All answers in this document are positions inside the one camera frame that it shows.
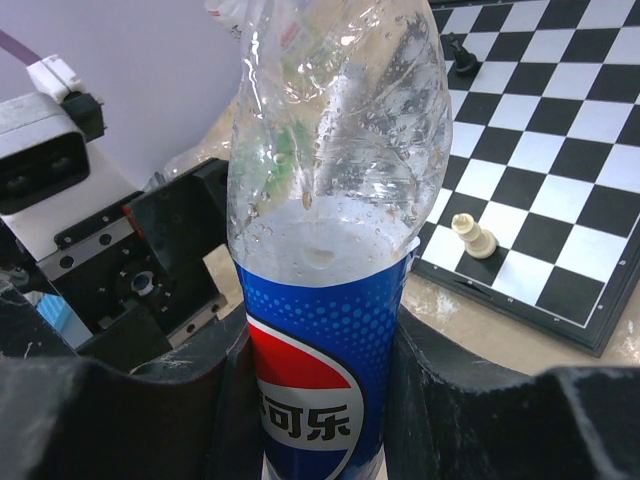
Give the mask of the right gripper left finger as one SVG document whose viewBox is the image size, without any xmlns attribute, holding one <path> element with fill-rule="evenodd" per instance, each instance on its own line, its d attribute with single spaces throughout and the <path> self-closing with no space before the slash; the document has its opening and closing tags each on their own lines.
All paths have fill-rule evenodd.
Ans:
<svg viewBox="0 0 640 480">
<path fill-rule="evenodd" d="M 260 420 L 243 310 L 125 374 L 80 357 L 1 363 L 5 479 L 256 479 Z"/>
</svg>

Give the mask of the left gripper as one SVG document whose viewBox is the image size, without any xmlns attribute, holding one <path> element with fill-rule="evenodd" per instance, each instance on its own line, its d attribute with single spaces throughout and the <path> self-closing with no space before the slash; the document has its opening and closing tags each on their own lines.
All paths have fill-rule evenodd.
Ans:
<svg viewBox="0 0 640 480">
<path fill-rule="evenodd" d="M 208 159 L 55 236 L 38 267 L 91 333 L 79 354 L 155 358 L 217 317 L 204 259 L 227 242 L 227 173 Z"/>
</svg>

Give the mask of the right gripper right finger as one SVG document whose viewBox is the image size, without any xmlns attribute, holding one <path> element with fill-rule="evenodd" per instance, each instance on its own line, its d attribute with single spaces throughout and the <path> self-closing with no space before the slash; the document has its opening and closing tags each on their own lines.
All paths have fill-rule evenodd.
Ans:
<svg viewBox="0 0 640 480">
<path fill-rule="evenodd" d="M 635 479 L 639 371 L 494 364 L 401 309 L 385 417 L 392 479 Z"/>
</svg>

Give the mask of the pepsi label bottle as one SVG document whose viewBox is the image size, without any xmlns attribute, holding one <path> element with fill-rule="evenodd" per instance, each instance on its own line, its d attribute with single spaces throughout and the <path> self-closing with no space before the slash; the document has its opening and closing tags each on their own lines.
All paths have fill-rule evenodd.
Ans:
<svg viewBox="0 0 640 480">
<path fill-rule="evenodd" d="M 382 461 L 397 314 L 452 143 L 438 28 L 425 1 L 252 1 L 228 169 L 228 246 L 243 290 L 272 479 L 372 479 Z M 300 198 L 254 197 L 253 127 L 300 119 Z"/>
</svg>

